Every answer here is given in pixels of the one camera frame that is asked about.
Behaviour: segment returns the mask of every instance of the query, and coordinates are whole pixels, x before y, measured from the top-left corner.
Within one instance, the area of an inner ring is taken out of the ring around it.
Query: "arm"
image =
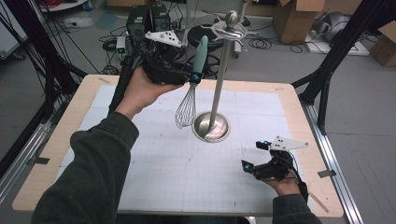
[[[116,111],[88,131],[72,135],[75,158],[41,197],[32,223],[114,223],[130,163],[129,150],[138,136],[131,119],[176,88],[152,84],[136,68]]]
[[[279,197],[273,200],[273,223],[321,223],[311,212],[291,174],[282,181],[264,180]]]

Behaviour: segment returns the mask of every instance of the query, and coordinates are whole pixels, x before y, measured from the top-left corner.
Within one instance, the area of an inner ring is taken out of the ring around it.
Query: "wire whisk head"
[[[179,129],[187,126],[191,126],[194,122],[196,111],[195,111],[195,87],[197,84],[190,83],[190,88],[187,91],[186,96],[178,107],[175,114],[176,125]]]

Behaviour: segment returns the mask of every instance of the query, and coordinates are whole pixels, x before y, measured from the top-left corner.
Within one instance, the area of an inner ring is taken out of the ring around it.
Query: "round metal base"
[[[221,142],[230,134],[230,121],[228,121],[224,115],[217,114],[213,127],[209,130],[210,114],[211,112],[199,114],[191,125],[192,131],[204,142]]]

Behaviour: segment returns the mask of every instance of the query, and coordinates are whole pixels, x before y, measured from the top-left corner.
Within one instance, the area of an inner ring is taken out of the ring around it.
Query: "cardboard box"
[[[370,53],[385,67],[396,67],[396,21],[378,29],[382,36],[370,49]]]
[[[323,11],[353,15],[360,4],[361,0],[328,0],[324,4]]]
[[[107,6],[113,10],[129,11],[133,5],[151,6],[150,0],[107,0]]]
[[[325,0],[279,0],[273,25],[278,39],[285,44],[304,42]]]
[[[247,8],[245,10],[245,15],[250,16],[274,16],[275,6],[257,5],[253,4],[253,0],[247,1]]]

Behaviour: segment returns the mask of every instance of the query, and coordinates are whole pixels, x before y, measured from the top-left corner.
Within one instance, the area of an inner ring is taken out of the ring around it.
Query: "whisk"
[[[190,78],[190,87],[187,91],[183,101],[181,101],[175,114],[176,125],[179,129],[192,125],[195,119],[195,88],[201,81],[201,77],[196,74],[201,74],[205,65],[207,54],[207,36],[204,35],[197,47],[194,65],[192,66],[192,72],[194,75]]]

